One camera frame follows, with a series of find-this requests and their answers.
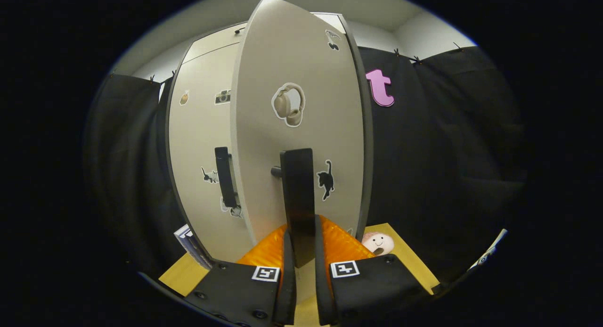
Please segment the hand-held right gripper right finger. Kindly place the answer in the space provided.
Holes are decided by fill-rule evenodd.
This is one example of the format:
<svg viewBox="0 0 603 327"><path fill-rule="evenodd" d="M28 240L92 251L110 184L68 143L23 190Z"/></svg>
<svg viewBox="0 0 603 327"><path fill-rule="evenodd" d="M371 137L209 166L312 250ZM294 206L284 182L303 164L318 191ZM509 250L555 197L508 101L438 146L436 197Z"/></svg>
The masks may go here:
<svg viewBox="0 0 603 327"><path fill-rule="evenodd" d="M376 256L340 226L315 216L315 291L319 323L359 327L429 301L424 286L398 256Z"/></svg>

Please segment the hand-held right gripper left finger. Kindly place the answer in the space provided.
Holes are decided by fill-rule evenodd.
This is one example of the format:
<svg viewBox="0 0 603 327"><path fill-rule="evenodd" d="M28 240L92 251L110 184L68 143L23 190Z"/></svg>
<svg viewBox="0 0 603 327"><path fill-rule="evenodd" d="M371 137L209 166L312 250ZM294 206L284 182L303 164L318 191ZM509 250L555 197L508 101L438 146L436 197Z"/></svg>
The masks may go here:
<svg viewBox="0 0 603 327"><path fill-rule="evenodd" d="M296 294L292 239L282 225L238 262L215 263L185 301L227 325L284 327L294 323Z"/></svg>

